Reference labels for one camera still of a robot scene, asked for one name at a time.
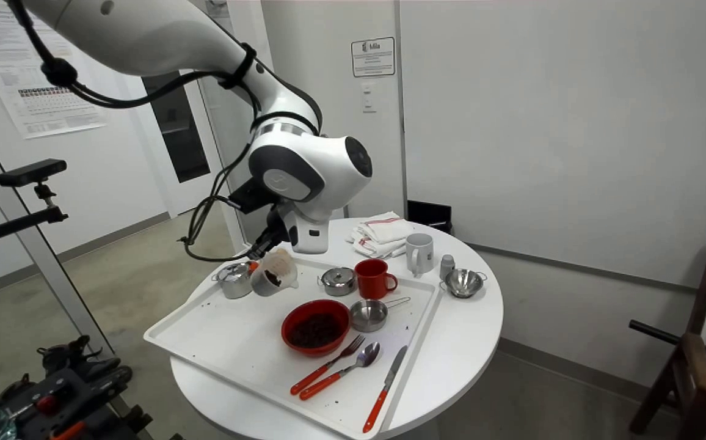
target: white robotic arm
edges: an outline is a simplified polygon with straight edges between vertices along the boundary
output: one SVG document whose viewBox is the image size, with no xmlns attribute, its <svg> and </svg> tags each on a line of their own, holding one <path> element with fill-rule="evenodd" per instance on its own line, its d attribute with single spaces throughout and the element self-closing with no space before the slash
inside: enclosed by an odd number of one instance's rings
<svg viewBox="0 0 706 440">
<path fill-rule="evenodd" d="M 259 240 L 289 240 L 295 251 L 328 248 L 328 220 L 372 177 L 372 162 L 353 137 L 319 137 L 322 114 L 309 95 L 248 54 L 187 0 L 22 0 L 24 5 L 102 64 L 129 75 L 180 69 L 227 72 L 260 106 L 247 159 L 253 179 L 278 202 Z M 250 102 L 243 87 L 233 92 Z M 260 244 L 259 251 L 275 243 Z"/>
</svg>

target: light switch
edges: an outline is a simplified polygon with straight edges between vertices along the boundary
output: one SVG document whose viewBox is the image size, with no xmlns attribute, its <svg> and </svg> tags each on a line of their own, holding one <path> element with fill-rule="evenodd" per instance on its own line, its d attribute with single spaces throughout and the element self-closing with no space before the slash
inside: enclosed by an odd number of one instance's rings
<svg viewBox="0 0 706 440">
<path fill-rule="evenodd" d="M 375 102 L 376 102 L 375 83 L 373 83 L 373 82 L 361 83 L 362 112 L 377 112 Z"/>
</svg>

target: spoon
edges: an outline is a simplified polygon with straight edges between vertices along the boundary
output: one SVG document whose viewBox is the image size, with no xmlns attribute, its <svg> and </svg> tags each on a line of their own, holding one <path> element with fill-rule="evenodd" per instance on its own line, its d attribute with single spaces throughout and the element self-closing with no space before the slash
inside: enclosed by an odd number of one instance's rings
<svg viewBox="0 0 706 440">
<path fill-rule="evenodd" d="M 350 365 L 350 367 L 348 368 L 342 368 L 342 370 L 339 370 L 331 376 L 328 376 L 328 378 L 323 379 L 322 381 L 317 382 L 317 384 L 312 385 L 312 387 L 303 390 L 303 392 L 299 395 L 299 398 L 302 400 L 307 400 L 308 398 L 311 398 L 312 396 L 316 395 L 321 390 L 323 390 L 323 388 L 328 387 L 336 381 L 339 381 L 342 376 L 350 373 L 351 370 L 353 370 L 354 368 L 369 367 L 370 365 L 372 365 L 372 362 L 375 362 L 375 359 L 377 359 L 378 353 L 380 353 L 379 342 L 373 342 L 370 345 L 367 345 L 366 347 L 364 347 L 361 353 L 356 356 L 355 364 Z"/>
</svg>

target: gray floor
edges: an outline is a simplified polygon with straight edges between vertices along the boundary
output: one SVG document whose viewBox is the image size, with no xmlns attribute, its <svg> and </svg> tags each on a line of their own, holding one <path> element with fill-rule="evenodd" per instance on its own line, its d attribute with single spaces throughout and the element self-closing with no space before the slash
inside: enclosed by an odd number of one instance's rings
<svg viewBox="0 0 706 440">
<path fill-rule="evenodd" d="M 144 342 L 149 326 L 186 300 L 216 267 L 186 257 L 175 242 L 180 216 L 66 265 L 90 311 L 135 378 L 124 395 L 155 418 L 149 432 L 166 440 L 227 439 L 194 412 L 174 384 L 168 356 Z M 219 212 L 208 220 L 197 252 L 225 256 L 232 248 Z M 29 372 L 41 377 L 38 346 L 76 337 L 71 323 L 35 277 L 0 290 L 0 389 Z M 481 380 L 439 418 L 443 440 L 579 438 L 624 439 L 636 403 L 498 353 Z M 674 417 L 661 413 L 650 435 L 671 438 Z"/>
</svg>

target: red-handled knife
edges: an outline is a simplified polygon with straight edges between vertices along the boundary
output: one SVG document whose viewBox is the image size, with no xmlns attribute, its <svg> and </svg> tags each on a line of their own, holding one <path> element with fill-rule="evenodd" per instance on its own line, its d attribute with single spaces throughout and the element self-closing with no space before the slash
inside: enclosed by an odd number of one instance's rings
<svg viewBox="0 0 706 440">
<path fill-rule="evenodd" d="M 407 345 L 404 345 L 404 347 L 399 349 L 397 357 L 394 357 L 394 362 L 391 363 L 391 368 L 386 376 L 383 390 L 380 392 L 380 396 L 378 396 L 377 401 L 375 401 L 375 406 L 372 407 L 372 412 L 369 413 L 369 417 L 366 418 L 366 423 L 364 423 L 365 434 L 372 430 L 372 426 L 375 426 L 375 420 L 377 420 L 377 416 L 380 414 L 380 408 L 383 408 L 383 402 L 386 401 L 388 390 L 390 390 L 391 384 L 394 383 L 394 379 L 399 371 L 401 361 L 404 359 L 404 353 L 407 353 Z"/>
</svg>

